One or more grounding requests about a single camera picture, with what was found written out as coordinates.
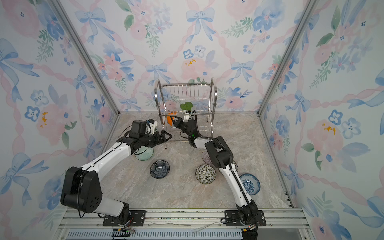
black mounting plate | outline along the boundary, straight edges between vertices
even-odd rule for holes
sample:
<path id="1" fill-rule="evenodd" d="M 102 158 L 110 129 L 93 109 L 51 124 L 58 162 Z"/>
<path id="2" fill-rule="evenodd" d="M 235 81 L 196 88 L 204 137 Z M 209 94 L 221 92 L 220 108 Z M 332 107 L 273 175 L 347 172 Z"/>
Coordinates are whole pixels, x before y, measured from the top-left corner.
<path id="1" fill-rule="evenodd" d="M 145 220 L 145 210 L 130 210 L 131 215 L 133 217 L 130 227 L 142 227 L 144 225 Z M 117 222 L 113 222 L 112 218 L 104 219 L 103 226 L 104 227 L 121 227 Z"/>
<path id="2" fill-rule="evenodd" d="M 228 227 L 243 227 L 244 225 L 240 222 L 240 220 L 238 221 L 235 221 L 235 222 L 231 222 L 233 220 L 236 220 L 236 219 L 239 219 L 239 215 L 238 215 L 238 211 L 237 210 L 225 210 L 224 211 L 224 214 L 225 214 L 225 218 L 222 218 L 225 219 L 226 222 L 230 222 L 230 223 L 227 223 L 226 226 Z M 264 217 L 264 212 L 259 210 L 259 214 L 258 214 L 258 217 L 260 217 L 260 219 L 257 219 L 257 225 L 258 226 L 266 226 L 266 221 L 265 221 L 265 217 Z"/>

vent grille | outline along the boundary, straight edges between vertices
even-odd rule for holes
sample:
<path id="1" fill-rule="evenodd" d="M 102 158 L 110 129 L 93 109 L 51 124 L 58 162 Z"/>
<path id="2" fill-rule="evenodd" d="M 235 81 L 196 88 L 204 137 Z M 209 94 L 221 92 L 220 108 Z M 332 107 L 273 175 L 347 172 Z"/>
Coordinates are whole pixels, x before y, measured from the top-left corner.
<path id="1" fill-rule="evenodd" d="M 112 232 L 112 229 L 73 229 L 69 231 L 66 239 L 115 239 L 124 232 Z M 137 229 L 127 239 L 242 239 L 241 230 L 237 229 L 203 229 L 192 233 L 192 229 Z"/>

orange object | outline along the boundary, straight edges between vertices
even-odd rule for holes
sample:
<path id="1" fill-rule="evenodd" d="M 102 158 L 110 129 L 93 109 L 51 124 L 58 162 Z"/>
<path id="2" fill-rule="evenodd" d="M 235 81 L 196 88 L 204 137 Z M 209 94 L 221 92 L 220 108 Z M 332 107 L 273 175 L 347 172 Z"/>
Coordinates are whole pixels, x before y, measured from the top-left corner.
<path id="1" fill-rule="evenodd" d="M 168 124 L 172 126 L 172 119 L 170 117 L 167 117 Z"/>

robotic arm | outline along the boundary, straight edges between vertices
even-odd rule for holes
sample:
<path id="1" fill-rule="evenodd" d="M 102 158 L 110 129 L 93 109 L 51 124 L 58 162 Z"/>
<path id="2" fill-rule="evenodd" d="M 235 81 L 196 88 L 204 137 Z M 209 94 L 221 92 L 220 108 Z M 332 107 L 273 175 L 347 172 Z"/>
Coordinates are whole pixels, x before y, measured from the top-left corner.
<path id="1" fill-rule="evenodd" d="M 238 217 L 245 226 L 251 226 L 251 230 L 257 230 L 258 224 L 266 225 L 263 211 L 257 208 L 255 201 L 245 190 L 233 163 L 233 154 L 223 137 L 203 137 L 197 127 L 196 115 L 180 118 L 171 116 L 172 123 L 183 133 L 188 135 L 188 142 L 192 147 L 207 150 L 212 164 L 219 169 L 228 182 L 235 197 Z"/>
<path id="2" fill-rule="evenodd" d="M 65 174 L 61 204 L 83 211 L 105 214 L 125 225 L 130 213 L 127 203 L 103 197 L 100 181 L 120 161 L 135 153 L 140 147 L 154 147 L 167 142 L 172 135 L 162 130 L 155 131 L 157 121 L 135 120 L 132 128 L 106 152 L 82 167 L 71 167 Z"/>

dish rack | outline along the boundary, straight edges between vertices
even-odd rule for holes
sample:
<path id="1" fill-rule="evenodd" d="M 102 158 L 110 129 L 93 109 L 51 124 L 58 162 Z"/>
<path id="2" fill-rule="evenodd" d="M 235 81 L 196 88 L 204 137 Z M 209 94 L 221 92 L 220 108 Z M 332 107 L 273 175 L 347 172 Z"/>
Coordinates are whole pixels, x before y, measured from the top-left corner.
<path id="1" fill-rule="evenodd" d="M 163 130 L 172 134 L 169 142 L 188 142 L 185 133 L 171 126 L 167 117 L 185 115 L 196 115 L 197 127 L 199 132 L 206 137 L 213 137 L 213 121 L 215 116 L 215 107 L 217 100 L 217 88 L 214 85 L 213 78 L 210 83 L 178 83 L 162 85 L 160 80 L 155 84 L 155 102 L 159 112 L 160 122 Z M 191 102 L 192 111 L 187 113 L 180 107 L 180 104 Z"/>

